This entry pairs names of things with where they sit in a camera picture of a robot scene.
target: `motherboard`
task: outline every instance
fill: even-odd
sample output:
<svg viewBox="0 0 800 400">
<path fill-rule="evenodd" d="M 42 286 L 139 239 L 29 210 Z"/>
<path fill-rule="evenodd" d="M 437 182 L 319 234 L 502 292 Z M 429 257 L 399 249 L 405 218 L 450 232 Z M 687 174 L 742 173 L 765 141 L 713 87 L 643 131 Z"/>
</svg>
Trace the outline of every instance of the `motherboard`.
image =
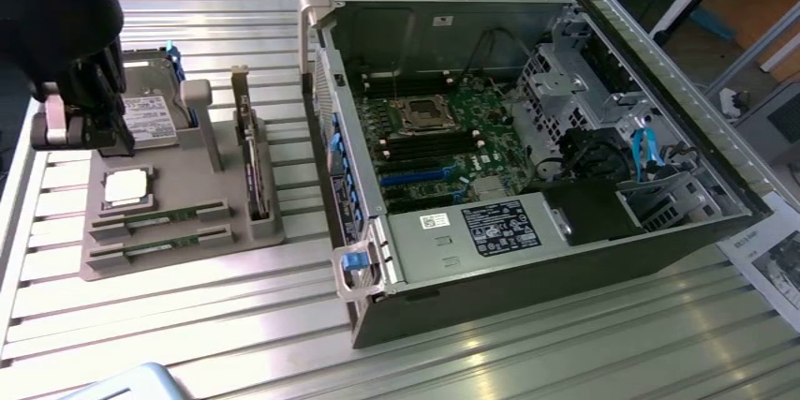
<svg viewBox="0 0 800 400">
<path fill-rule="evenodd" d="M 530 155 L 494 81 L 466 77 L 450 93 L 357 100 L 391 213 L 515 195 Z"/>
</svg>

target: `blue object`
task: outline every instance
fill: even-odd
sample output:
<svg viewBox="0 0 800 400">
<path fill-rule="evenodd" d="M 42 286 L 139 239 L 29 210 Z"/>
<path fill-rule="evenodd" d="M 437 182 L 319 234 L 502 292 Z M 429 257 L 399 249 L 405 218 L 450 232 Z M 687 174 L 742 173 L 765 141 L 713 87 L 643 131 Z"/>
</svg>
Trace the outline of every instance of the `blue object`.
<svg viewBox="0 0 800 400">
<path fill-rule="evenodd" d="M 402 173 L 390 175 L 381 180 L 381 186 L 407 185 L 409 183 L 433 182 L 445 180 L 451 176 L 455 164 L 443 169 L 430 170 L 427 172 Z"/>
<path fill-rule="evenodd" d="M 187 73 L 185 72 L 185 67 L 181 62 L 181 51 L 178 50 L 178 46 L 173 44 L 173 41 L 167 41 L 167 55 L 170 56 L 170 60 L 173 61 L 173 69 L 175 70 L 175 76 L 179 81 L 187 80 Z M 198 113 L 193 108 L 187 108 L 190 111 L 190 122 L 191 126 L 198 126 Z"/>
<path fill-rule="evenodd" d="M 330 139 L 330 149 L 335 150 L 337 147 L 339 146 L 339 144 L 342 143 L 342 134 L 341 133 L 334 133 L 333 138 Z"/>
<path fill-rule="evenodd" d="M 659 166 L 665 166 L 665 160 L 662 156 L 659 156 L 659 144 L 655 141 L 655 132 L 649 127 L 639 128 L 634 132 L 634 143 L 633 143 L 633 153 L 634 153 L 634 166 L 637 168 L 637 182 L 642 182 L 642 139 L 646 138 L 649 140 L 649 161 L 655 161 Z"/>
<path fill-rule="evenodd" d="M 167 55 L 170 55 L 170 59 L 173 60 L 173 64 L 175 67 L 175 75 L 178 75 L 179 81 L 187 80 L 187 73 L 185 72 L 185 67 L 181 63 L 181 51 L 178 47 L 173 45 L 173 41 L 167 41 Z"/>
<path fill-rule="evenodd" d="M 703 28 L 726 41 L 734 41 L 737 32 L 729 28 L 723 20 L 709 10 L 699 8 L 691 13 L 690 17 Z"/>
<path fill-rule="evenodd" d="M 346 253 L 342 257 L 342 268 L 346 271 L 358 271 L 371 266 L 371 257 L 367 252 Z"/>
<path fill-rule="evenodd" d="M 71 393 L 62 400 L 114 400 L 126 394 L 126 398 L 149 400 L 186 400 L 175 379 L 162 364 L 145 363 L 122 373 Z"/>
</svg>

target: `barcode sticker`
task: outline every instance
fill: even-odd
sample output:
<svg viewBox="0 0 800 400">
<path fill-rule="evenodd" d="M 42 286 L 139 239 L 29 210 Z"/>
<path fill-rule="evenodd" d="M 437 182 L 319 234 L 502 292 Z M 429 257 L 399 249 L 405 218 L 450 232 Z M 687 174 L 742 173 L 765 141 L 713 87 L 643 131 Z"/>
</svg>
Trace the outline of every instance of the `barcode sticker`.
<svg viewBox="0 0 800 400">
<path fill-rule="evenodd" d="M 163 96 L 127 97 L 126 124 L 137 142 L 175 138 L 175 124 Z"/>
</svg>

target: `metal slat table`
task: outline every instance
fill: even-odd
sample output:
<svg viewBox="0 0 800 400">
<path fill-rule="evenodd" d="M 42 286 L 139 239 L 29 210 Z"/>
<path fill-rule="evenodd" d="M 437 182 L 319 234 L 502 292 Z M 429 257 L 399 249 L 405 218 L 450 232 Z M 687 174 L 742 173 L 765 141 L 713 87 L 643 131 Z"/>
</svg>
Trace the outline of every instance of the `metal slat table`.
<svg viewBox="0 0 800 400">
<path fill-rule="evenodd" d="M 122 2 L 126 47 L 174 40 L 189 77 L 211 80 L 218 120 L 231 117 L 230 67 L 250 65 L 290 240 L 87 283 L 77 273 L 90 152 L 17 162 L 27 189 L 7 236 L 0 398 L 58 398 L 150 361 L 197 398 L 798 398 L 798 334 L 715 247 L 629 283 L 351 349 L 295 0 Z"/>
</svg>

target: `white label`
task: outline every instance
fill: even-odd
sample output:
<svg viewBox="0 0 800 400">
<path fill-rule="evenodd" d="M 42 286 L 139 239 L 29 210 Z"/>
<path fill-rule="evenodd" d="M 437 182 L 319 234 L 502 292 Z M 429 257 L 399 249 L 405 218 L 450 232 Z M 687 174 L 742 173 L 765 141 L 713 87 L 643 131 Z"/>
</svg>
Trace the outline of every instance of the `white label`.
<svg viewBox="0 0 800 400">
<path fill-rule="evenodd" d="M 434 27 L 450 27 L 453 25 L 453 16 L 434 16 Z"/>
<path fill-rule="evenodd" d="M 162 244 L 155 245 L 154 247 L 141 248 L 137 250 L 137 253 L 150 253 L 150 252 L 161 252 L 162 250 L 170 250 L 173 248 L 173 244 Z"/>
<path fill-rule="evenodd" d="M 149 225 L 159 225 L 167 224 L 171 221 L 169 217 L 159 217 L 158 219 L 141 220 L 139 222 L 131 222 L 129 227 L 131 229 L 138 229 L 141 227 L 147 227 Z"/>
<path fill-rule="evenodd" d="M 421 222 L 423 223 L 423 230 L 447 227 L 451 224 L 447 213 L 439 215 L 422 215 Z"/>
<path fill-rule="evenodd" d="M 137 142 L 175 138 L 175 125 L 163 96 L 131 97 L 126 102 L 126 124 Z"/>
</svg>

